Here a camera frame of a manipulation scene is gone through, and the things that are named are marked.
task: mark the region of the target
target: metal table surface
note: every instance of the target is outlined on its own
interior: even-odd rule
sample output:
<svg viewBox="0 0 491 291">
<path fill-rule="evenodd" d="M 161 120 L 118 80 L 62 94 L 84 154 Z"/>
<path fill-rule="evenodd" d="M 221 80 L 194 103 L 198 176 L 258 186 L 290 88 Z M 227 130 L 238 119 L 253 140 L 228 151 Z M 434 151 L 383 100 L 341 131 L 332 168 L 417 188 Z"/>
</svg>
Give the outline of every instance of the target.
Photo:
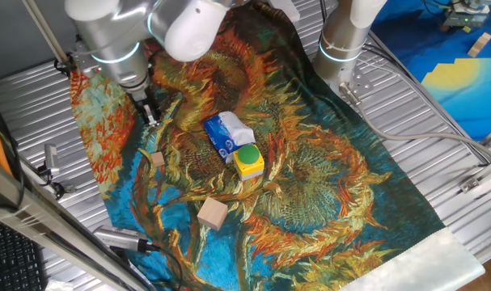
<svg viewBox="0 0 491 291">
<path fill-rule="evenodd" d="M 304 48 L 313 59 L 322 27 L 320 5 L 295 0 L 301 19 L 295 24 Z M 328 10 L 335 2 L 328 1 Z M 358 67 L 374 90 L 361 97 L 369 117 L 393 134 L 463 132 L 421 88 L 412 88 L 392 72 L 393 65 L 365 52 Z M 60 203 L 89 230 L 110 225 L 107 210 L 87 160 L 70 106 L 70 84 L 52 63 L 0 80 L 0 111 L 5 116 L 20 153 L 34 166 L 44 161 L 44 143 L 58 148 L 57 182 L 72 183 L 75 193 Z M 392 157 L 435 208 L 445 225 L 480 262 L 491 258 L 491 190 L 483 197 L 463 194 L 459 188 L 480 171 L 480 159 L 458 141 L 425 139 L 383 141 Z M 47 276 L 74 283 L 75 290 L 108 289 L 89 274 L 58 255 L 43 250 Z"/>
</svg>

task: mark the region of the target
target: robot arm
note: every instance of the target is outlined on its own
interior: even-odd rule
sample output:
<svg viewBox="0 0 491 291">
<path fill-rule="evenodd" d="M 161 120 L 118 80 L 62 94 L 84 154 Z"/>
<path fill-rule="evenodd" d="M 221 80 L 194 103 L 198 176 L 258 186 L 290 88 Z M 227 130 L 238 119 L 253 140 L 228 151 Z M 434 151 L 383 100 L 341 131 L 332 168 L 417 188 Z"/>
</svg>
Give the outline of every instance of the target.
<svg viewBox="0 0 491 291">
<path fill-rule="evenodd" d="M 158 124 L 159 108 L 147 92 L 148 60 L 140 41 L 154 37 L 174 59 L 194 61 L 210 49 L 230 6 L 231 0 L 66 0 L 66 12 L 92 52 L 87 57 L 121 85 L 150 126 Z"/>
</svg>

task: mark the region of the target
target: green cap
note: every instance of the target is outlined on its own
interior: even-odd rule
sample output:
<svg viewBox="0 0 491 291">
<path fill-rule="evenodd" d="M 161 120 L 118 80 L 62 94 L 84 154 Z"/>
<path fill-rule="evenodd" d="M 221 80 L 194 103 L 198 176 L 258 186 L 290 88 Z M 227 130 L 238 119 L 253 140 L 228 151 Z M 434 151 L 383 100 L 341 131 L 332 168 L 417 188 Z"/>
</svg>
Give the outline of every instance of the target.
<svg viewBox="0 0 491 291">
<path fill-rule="evenodd" d="M 242 163 L 252 165 L 260 159 L 260 151 L 253 145 L 244 145 L 238 150 L 238 158 Z"/>
</svg>

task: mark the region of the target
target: white sheet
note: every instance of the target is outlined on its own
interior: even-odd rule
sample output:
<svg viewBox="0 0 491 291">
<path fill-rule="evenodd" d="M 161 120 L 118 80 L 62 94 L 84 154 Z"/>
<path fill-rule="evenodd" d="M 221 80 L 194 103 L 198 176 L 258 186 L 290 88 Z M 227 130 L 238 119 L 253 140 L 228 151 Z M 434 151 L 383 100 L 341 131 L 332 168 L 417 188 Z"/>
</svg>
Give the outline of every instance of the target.
<svg viewBox="0 0 491 291">
<path fill-rule="evenodd" d="M 341 291 L 457 290 L 484 273 L 477 259 L 444 228 Z"/>
</svg>

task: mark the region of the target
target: yellow shape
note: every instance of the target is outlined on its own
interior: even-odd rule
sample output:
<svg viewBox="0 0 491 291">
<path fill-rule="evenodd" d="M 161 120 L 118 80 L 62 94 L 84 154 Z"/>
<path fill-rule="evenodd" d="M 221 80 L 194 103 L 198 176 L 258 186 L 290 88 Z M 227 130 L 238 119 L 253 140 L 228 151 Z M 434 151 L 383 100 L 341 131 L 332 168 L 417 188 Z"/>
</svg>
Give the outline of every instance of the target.
<svg viewBox="0 0 491 291">
<path fill-rule="evenodd" d="M 238 158 L 238 150 L 236 150 L 232 154 L 234 156 L 236 170 L 238 171 L 239 177 L 242 179 L 243 177 L 247 177 L 250 174 L 254 174 L 256 172 L 262 171 L 265 168 L 265 161 L 263 159 L 263 156 L 261 156 L 261 152 L 260 152 L 260 157 L 253 164 L 246 164 L 240 161 Z"/>
<path fill-rule="evenodd" d="M 434 71 L 423 79 L 423 86 L 444 91 L 453 91 L 470 86 L 479 76 L 480 61 L 455 59 L 454 64 L 438 64 Z"/>
</svg>

